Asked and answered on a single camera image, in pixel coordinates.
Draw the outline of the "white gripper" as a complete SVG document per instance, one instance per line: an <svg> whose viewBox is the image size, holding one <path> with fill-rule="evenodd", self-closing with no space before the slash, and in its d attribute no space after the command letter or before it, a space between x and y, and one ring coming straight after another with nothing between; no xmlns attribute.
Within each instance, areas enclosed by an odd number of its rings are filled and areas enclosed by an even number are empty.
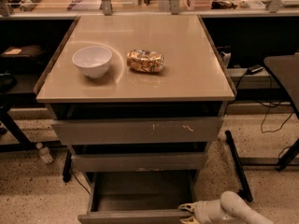
<svg viewBox="0 0 299 224"><path fill-rule="evenodd" d="M194 217L190 218L189 224L212 224L225 219L225 212L219 200L184 203L178 209L194 213Z"/></svg>

